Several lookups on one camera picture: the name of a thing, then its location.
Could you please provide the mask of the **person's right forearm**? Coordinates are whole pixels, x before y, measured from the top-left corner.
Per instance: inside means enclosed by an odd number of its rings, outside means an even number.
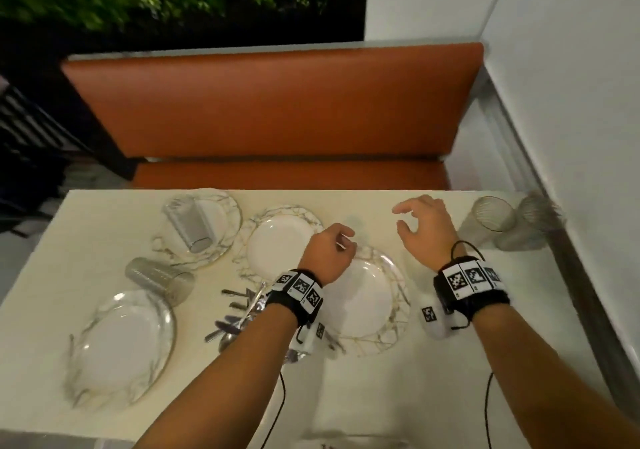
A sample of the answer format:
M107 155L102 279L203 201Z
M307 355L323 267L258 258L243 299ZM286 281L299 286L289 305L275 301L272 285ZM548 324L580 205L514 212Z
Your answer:
M640 427L581 380L510 305L472 324L531 449L640 449Z

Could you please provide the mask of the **person's left hand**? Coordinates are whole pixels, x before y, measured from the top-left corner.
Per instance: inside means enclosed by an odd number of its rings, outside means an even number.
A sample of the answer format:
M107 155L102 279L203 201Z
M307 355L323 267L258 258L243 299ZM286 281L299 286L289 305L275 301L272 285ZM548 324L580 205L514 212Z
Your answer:
M296 269L311 271L315 274L322 287L325 287L338 280L350 264L338 265L333 261L331 254L331 226L329 226L322 232L312 235Z

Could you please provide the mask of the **person's right hand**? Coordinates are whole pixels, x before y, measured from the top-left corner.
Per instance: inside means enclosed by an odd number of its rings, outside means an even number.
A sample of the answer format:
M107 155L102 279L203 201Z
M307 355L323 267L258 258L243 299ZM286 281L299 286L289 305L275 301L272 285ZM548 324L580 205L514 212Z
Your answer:
M412 257L428 269L437 272L450 260L468 255L443 200L421 195L396 204L392 212L410 213L419 222L419 239L402 240L402 243Z

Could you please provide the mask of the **black chair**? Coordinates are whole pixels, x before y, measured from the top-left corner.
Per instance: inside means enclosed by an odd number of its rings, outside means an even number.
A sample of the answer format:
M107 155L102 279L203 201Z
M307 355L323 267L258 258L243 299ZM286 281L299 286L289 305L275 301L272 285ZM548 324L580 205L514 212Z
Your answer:
M62 200L73 168L100 165L132 180L137 161L126 158L99 125L89 137L69 130L0 76L0 235L30 237L27 222L50 222L44 204Z

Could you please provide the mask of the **ribbed clear drinking glass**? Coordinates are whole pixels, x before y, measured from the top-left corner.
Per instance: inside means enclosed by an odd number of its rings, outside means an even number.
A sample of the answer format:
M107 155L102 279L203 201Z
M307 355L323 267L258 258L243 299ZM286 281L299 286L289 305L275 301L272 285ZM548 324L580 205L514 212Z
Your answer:
M216 243L214 230L194 196L172 197L163 205L163 212L189 253L199 254Z
M172 308L185 302L196 284L191 272L148 258L132 259L124 274L140 288L162 296Z
M516 210L510 203L496 196L482 196L473 203L458 237L477 248L487 247L498 235L512 230L516 222Z

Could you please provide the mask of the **metal wall trim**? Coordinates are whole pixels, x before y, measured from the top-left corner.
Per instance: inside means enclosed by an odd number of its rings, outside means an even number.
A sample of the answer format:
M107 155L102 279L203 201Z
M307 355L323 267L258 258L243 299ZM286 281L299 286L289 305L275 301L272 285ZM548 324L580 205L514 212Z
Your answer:
M487 76L473 87L496 155L517 192L549 194L516 132L493 82ZM566 228L546 234L589 346L615 405L640 424L640 375L636 374L606 314Z

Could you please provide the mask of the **white marble-patterned plate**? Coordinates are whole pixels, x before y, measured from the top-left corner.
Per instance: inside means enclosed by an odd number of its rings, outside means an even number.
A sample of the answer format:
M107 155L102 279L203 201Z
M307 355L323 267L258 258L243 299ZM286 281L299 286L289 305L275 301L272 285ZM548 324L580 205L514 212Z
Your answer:
M324 226L300 205L279 205L245 219L237 232L232 262L237 275L252 284L273 282L298 266L310 238Z
M199 254L189 253L180 235L165 216L162 206L163 221L159 232L151 239L151 251L156 259L174 267L187 270L206 267L222 257L231 248L241 226L241 210L227 192L214 188L190 190L174 196L178 195L192 195L196 198L214 230L217 241L206 251Z
M162 375L177 339L171 305L148 290L129 290L99 305L69 335L63 392L73 409L119 411Z
M404 334L410 301L403 273L382 251L361 245L350 266L323 289L319 322L332 356L382 354Z

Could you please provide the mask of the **pile of silver cutlery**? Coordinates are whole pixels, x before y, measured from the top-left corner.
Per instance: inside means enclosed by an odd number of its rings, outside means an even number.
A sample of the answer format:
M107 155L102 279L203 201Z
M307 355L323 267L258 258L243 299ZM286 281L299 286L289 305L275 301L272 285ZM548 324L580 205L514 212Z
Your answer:
M267 282L260 284L257 290L247 288L244 293L231 290L222 290L222 294L242 297L244 304L233 301L229 307L238 311L237 315L225 315L222 320L215 322L215 330L204 337L204 343L218 341L218 352L222 353L242 333L258 314L266 307L269 285Z

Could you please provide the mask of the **orange leather bench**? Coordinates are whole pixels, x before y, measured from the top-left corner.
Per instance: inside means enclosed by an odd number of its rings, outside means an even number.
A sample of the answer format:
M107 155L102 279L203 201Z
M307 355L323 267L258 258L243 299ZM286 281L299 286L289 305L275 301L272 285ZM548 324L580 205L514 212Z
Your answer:
M132 186L448 190L480 42L77 57L62 71Z

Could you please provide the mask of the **black wristband with marker tags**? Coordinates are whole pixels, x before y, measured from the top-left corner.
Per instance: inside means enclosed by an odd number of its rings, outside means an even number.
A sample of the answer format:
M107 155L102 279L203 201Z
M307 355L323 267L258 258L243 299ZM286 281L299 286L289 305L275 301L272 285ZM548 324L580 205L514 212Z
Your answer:
M296 317L298 327L315 321L323 305L323 287L315 274L305 269L281 273L271 284L266 306L277 304Z
M498 273L473 256L450 260L437 272L433 285L444 314L458 312L469 322L485 307L511 304Z

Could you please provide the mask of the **person's left forearm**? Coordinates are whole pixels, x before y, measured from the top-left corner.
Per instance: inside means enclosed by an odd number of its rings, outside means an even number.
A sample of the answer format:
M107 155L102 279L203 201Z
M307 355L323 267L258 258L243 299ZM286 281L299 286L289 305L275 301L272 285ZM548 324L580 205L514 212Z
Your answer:
M268 305L165 408L133 449L246 449L297 328L288 308Z

